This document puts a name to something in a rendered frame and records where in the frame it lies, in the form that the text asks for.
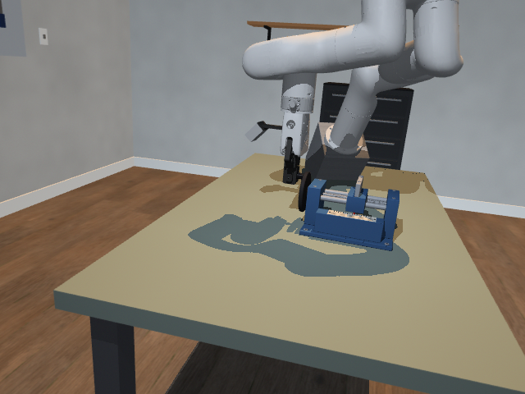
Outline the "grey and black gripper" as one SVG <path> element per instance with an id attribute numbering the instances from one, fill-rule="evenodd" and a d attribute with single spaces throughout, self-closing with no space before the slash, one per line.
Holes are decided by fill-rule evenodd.
<path id="1" fill-rule="evenodd" d="M 284 112 L 281 132 L 281 154 L 285 155 L 283 183 L 295 185 L 299 180 L 296 177 L 300 157 L 308 151 L 310 113 L 313 111 L 302 112 L 282 108 L 281 111 Z"/>

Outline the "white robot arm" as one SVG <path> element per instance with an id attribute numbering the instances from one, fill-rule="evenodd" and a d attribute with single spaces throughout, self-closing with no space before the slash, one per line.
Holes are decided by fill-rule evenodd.
<path id="1" fill-rule="evenodd" d="M 342 154 L 362 148 L 377 93 L 453 76 L 463 67 L 459 0 L 361 0 L 361 8 L 360 24 L 263 41 L 242 57 L 249 77 L 283 80 L 281 108 L 292 111 L 313 111 L 317 73 L 353 69 L 335 124 L 325 134 L 330 148 Z M 408 43 L 406 9 L 413 10 Z"/>

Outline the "blue bench vise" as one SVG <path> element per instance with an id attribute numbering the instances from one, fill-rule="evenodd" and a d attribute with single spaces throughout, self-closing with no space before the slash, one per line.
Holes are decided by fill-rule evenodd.
<path id="1" fill-rule="evenodd" d="M 302 179 L 298 206 L 305 211 L 300 235 L 392 251 L 399 190 L 389 189 L 387 198 L 368 195 L 363 176 L 349 192 L 326 189 L 326 180 L 311 183 L 310 172 L 297 172 L 296 179 Z M 323 209 L 324 201 L 346 204 L 345 211 L 353 213 Z M 365 208 L 385 210 L 384 218 L 355 214 L 363 214 Z"/>

